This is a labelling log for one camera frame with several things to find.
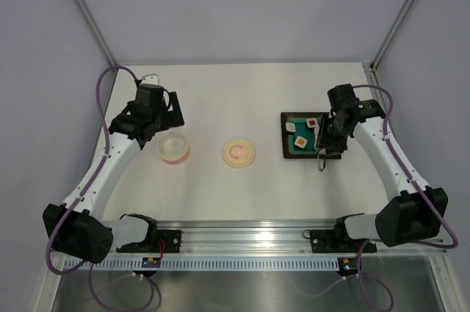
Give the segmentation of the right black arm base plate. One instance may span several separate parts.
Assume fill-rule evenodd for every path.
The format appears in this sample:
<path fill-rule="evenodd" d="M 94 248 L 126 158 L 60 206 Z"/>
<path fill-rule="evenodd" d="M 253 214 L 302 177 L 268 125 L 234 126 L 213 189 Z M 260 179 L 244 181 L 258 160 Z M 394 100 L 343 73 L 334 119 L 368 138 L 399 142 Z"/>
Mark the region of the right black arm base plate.
<path fill-rule="evenodd" d="M 351 239 L 339 229 L 304 230 L 303 237 L 309 240 L 312 253 L 359 253 L 363 239 Z"/>

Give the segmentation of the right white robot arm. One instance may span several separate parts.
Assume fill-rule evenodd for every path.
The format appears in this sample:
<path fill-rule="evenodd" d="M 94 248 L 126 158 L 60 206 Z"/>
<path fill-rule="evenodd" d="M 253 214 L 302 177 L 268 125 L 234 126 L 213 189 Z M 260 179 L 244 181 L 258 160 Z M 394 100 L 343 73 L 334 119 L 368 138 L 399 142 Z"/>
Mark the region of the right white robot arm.
<path fill-rule="evenodd" d="M 447 194 L 442 188 L 432 188 L 414 170 L 388 130 L 388 113 L 374 99 L 346 96 L 329 100 L 332 114 L 322 117 L 318 146 L 328 153 L 343 153 L 347 140 L 355 139 L 374 165 L 388 201 L 376 214 L 339 218 L 334 244 L 340 250 L 351 250 L 359 239 L 394 247 L 423 244 L 436 237 L 447 208 Z"/>

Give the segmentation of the pink handled metal tongs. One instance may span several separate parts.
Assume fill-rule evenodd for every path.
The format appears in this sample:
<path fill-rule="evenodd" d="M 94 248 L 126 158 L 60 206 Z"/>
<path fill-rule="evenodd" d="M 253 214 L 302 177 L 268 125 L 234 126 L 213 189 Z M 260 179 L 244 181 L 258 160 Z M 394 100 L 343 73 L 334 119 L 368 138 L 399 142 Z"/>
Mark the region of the pink handled metal tongs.
<path fill-rule="evenodd" d="M 319 172 L 323 172 L 326 168 L 328 152 L 325 148 L 320 148 L 317 151 L 317 169 Z"/>

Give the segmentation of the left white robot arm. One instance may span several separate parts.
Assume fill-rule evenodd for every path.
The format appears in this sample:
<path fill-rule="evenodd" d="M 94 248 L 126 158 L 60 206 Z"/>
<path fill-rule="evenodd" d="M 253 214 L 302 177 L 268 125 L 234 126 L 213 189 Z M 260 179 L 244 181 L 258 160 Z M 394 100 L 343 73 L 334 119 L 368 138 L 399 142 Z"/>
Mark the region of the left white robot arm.
<path fill-rule="evenodd" d="M 76 189 L 60 205 L 43 212 L 46 251 L 99 264 L 108 253 L 157 252 L 162 239 L 156 220 L 127 214 L 104 222 L 110 195 L 122 175 L 156 133 L 184 125 L 176 92 L 142 84 L 134 100 L 105 127 L 105 147 Z"/>

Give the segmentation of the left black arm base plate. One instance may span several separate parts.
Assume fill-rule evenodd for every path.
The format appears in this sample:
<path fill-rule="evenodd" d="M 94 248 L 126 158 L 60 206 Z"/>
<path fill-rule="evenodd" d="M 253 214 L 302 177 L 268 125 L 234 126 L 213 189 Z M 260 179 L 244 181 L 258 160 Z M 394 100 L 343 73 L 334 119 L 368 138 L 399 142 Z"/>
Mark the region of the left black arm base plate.
<path fill-rule="evenodd" d="M 180 230 L 155 230 L 147 234 L 141 242 L 132 242 L 118 247 L 118 253 L 180 253 Z"/>

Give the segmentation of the pink round lunch box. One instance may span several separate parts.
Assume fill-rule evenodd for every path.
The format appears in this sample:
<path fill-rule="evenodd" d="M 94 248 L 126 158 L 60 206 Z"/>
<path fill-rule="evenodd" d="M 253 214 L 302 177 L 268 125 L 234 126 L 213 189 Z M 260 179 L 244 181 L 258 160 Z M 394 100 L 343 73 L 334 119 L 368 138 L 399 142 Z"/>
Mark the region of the pink round lunch box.
<path fill-rule="evenodd" d="M 189 140 L 180 133 L 165 134 L 159 139 L 157 150 L 163 162 L 167 164 L 180 164 L 189 155 Z"/>

